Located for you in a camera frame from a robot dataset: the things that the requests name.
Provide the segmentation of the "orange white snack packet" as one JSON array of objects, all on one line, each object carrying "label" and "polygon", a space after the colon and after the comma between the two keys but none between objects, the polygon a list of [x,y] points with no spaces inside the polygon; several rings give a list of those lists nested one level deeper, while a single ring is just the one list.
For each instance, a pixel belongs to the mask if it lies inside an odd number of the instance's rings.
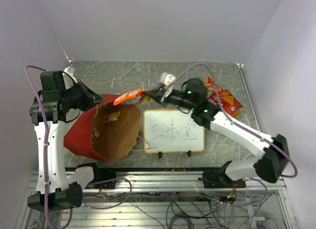
[{"label": "orange white snack packet", "polygon": [[145,105],[151,101],[152,98],[147,95],[146,90],[135,89],[117,97],[114,100],[113,105]]}]

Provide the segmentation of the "red paper bag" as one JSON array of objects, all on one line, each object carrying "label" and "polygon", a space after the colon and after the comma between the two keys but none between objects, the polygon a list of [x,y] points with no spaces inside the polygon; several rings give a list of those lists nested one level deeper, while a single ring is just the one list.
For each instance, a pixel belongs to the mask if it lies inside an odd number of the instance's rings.
[{"label": "red paper bag", "polygon": [[[78,156],[104,162],[126,157],[139,136],[141,110],[136,105],[117,105],[118,97],[103,94],[106,101],[83,112],[64,137],[64,147]],[[117,121],[100,123],[103,114],[120,112]]]}]

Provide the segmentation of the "red orange snack bag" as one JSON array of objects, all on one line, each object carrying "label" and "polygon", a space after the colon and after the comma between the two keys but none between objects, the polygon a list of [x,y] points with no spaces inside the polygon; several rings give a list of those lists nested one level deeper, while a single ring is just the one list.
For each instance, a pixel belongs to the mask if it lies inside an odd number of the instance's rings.
[{"label": "red orange snack bag", "polygon": [[218,104],[218,98],[216,96],[216,89],[215,86],[213,84],[213,79],[211,76],[207,76],[202,80],[204,86],[207,89],[207,99],[208,101],[214,103],[214,104]]}]

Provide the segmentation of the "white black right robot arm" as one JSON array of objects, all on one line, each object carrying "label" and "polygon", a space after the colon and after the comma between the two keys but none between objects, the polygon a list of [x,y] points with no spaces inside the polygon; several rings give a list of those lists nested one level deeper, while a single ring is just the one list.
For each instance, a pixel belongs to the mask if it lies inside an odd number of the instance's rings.
[{"label": "white black right robot arm", "polygon": [[227,161],[215,177],[223,187],[244,178],[259,177],[268,183],[276,183],[289,162],[287,140],[257,132],[253,128],[227,115],[207,100],[207,88],[199,78],[184,82],[182,90],[167,91],[164,84],[147,91],[147,96],[160,105],[171,104],[191,110],[193,121],[207,130],[220,133],[248,149],[253,158]]}]

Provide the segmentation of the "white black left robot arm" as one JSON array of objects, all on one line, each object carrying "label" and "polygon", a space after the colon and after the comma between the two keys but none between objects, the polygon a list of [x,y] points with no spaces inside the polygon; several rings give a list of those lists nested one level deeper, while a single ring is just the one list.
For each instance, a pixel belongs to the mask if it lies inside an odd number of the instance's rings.
[{"label": "white black left robot arm", "polygon": [[36,192],[27,198],[27,204],[40,212],[80,207],[83,189],[95,188],[101,181],[94,163],[78,167],[71,177],[66,175],[63,150],[67,113],[71,109],[86,112],[105,101],[72,75],[68,75],[67,87],[66,75],[64,71],[41,69],[42,89],[34,92],[29,109],[38,142],[39,175]]}]

